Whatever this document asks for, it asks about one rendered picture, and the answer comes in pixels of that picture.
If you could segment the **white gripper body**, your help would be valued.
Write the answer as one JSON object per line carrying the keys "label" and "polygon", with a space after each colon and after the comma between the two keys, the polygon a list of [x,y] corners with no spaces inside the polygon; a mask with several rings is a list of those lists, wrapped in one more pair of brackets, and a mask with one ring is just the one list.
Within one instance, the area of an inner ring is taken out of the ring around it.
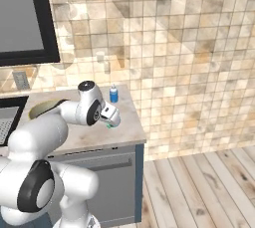
{"label": "white gripper body", "polygon": [[109,125],[117,127],[121,123],[120,111],[115,107],[110,107],[107,111]]}

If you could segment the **blue cabinet side panel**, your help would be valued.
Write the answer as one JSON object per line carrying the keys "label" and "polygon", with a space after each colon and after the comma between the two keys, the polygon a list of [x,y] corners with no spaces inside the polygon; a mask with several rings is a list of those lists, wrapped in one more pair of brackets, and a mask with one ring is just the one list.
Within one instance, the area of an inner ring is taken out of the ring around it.
{"label": "blue cabinet side panel", "polygon": [[144,145],[135,146],[135,194],[134,194],[134,222],[141,221],[142,183],[143,183],[143,151]]}

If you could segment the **olive yellow bowl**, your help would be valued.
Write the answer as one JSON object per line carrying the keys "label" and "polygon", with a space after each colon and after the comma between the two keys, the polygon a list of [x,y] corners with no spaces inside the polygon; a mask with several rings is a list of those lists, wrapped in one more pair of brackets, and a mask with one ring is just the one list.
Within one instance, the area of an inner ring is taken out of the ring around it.
{"label": "olive yellow bowl", "polygon": [[35,119],[45,114],[59,114],[60,105],[66,100],[49,100],[33,106],[29,111],[29,119]]}

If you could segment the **black sink basin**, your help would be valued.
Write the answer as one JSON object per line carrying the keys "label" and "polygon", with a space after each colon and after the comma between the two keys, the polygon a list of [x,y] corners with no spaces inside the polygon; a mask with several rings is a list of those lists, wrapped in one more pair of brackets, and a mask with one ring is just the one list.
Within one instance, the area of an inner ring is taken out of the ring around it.
{"label": "black sink basin", "polygon": [[16,129],[28,96],[0,99],[0,147],[8,145],[10,134]]}

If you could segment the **blue soap bottle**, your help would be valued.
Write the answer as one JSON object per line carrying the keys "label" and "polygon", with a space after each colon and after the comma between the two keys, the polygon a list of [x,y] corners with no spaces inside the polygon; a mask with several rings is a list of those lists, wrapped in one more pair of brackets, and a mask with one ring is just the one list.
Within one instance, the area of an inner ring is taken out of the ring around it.
{"label": "blue soap bottle", "polygon": [[110,88],[110,101],[116,103],[119,100],[119,92],[115,85],[112,85]]}

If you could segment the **grey dishwasher door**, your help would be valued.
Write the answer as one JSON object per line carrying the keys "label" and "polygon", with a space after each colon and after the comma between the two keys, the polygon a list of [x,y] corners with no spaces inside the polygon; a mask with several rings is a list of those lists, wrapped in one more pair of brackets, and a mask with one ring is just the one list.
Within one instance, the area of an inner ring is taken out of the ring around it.
{"label": "grey dishwasher door", "polygon": [[134,218],[135,146],[50,155],[57,161],[85,167],[99,177],[97,194],[88,200],[88,207],[102,228],[122,225]]}

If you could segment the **black framed window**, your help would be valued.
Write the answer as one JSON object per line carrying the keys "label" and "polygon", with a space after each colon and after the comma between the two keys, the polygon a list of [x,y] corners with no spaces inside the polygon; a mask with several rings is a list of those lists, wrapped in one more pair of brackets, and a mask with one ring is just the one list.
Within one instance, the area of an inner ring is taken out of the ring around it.
{"label": "black framed window", "polygon": [[49,0],[0,0],[0,67],[59,63]]}

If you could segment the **grey wall outlet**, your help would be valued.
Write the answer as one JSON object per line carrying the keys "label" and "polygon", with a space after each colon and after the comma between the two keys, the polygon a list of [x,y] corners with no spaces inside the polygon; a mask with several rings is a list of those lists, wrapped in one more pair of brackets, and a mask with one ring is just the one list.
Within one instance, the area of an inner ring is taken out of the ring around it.
{"label": "grey wall outlet", "polygon": [[13,78],[16,84],[16,87],[19,91],[29,90],[30,85],[27,79],[27,75],[24,71],[15,71],[13,73]]}

